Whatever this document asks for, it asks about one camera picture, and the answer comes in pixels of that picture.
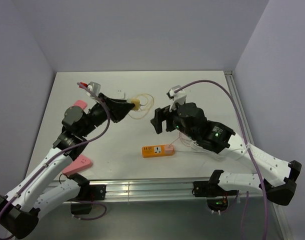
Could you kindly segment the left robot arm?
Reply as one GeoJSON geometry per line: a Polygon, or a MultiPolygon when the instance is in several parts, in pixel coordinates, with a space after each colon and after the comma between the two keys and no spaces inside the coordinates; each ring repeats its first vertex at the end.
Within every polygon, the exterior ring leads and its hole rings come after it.
{"type": "Polygon", "coordinates": [[[118,123],[131,110],[137,110],[137,99],[112,99],[100,93],[98,102],[85,112],[83,107],[69,107],[62,120],[62,132],[41,163],[13,190],[0,195],[0,225],[11,233],[8,238],[23,239],[39,220],[66,201],[91,205],[91,187],[87,178],[74,173],[49,190],[46,188],[63,169],[84,151],[86,137],[104,122],[118,123]]]}

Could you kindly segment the orange power strip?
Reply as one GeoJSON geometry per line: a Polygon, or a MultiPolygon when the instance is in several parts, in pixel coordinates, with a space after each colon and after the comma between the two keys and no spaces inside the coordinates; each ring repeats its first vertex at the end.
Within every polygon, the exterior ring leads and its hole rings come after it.
{"type": "Polygon", "coordinates": [[[142,157],[143,158],[168,157],[175,154],[175,148],[173,154],[165,154],[164,145],[143,146],[141,149],[142,157]]]}

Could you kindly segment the pink plug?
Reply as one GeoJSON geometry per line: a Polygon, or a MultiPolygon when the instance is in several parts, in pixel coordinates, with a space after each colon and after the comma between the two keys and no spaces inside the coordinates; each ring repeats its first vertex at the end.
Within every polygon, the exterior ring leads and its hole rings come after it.
{"type": "Polygon", "coordinates": [[[164,153],[166,155],[172,155],[174,153],[174,146],[172,144],[165,144],[164,153]]]}

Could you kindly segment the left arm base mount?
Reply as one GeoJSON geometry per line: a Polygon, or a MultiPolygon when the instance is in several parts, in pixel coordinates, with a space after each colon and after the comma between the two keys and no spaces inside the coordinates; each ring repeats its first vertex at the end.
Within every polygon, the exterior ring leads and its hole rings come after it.
{"type": "MultiPolygon", "coordinates": [[[[106,195],[106,185],[104,184],[95,184],[84,186],[80,189],[77,197],[72,200],[75,201],[102,201],[105,199],[106,195]]],[[[90,203],[71,203],[70,212],[73,215],[88,215],[93,209],[93,204],[90,203]]]]}

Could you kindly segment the yellow plug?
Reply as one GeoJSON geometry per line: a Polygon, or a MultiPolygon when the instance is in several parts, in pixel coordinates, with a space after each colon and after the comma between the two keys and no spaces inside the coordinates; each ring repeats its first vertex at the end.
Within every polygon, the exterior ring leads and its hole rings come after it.
{"type": "Polygon", "coordinates": [[[127,103],[133,104],[132,111],[138,111],[141,107],[140,100],[138,98],[128,98],[127,103]]]}

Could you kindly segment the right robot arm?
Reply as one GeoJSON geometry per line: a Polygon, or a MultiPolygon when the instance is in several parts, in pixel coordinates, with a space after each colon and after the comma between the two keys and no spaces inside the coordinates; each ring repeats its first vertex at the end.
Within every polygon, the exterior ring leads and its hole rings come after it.
{"type": "Polygon", "coordinates": [[[209,180],[195,181],[195,197],[215,198],[233,196],[238,191],[262,193],[268,201],[287,206],[297,188],[296,180],[302,164],[296,160],[278,159],[258,147],[245,143],[233,129],[217,121],[208,120],[204,111],[193,102],[157,108],[151,119],[157,134],[179,131],[198,147],[224,159],[234,160],[247,167],[250,173],[231,173],[222,169],[213,171],[209,180]]]}

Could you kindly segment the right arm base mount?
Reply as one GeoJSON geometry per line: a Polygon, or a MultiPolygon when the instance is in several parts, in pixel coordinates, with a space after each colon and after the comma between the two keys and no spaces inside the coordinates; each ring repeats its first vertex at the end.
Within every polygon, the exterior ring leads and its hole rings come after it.
{"type": "Polygon", "coordinates": [[[212,215],[227,213],[238,203],[239,191],[224,190],[219,186],[223,170],[216,169],[209,180],[193,182],[191,194],[196,198],[205,198],[209,212],[212,215]]]}

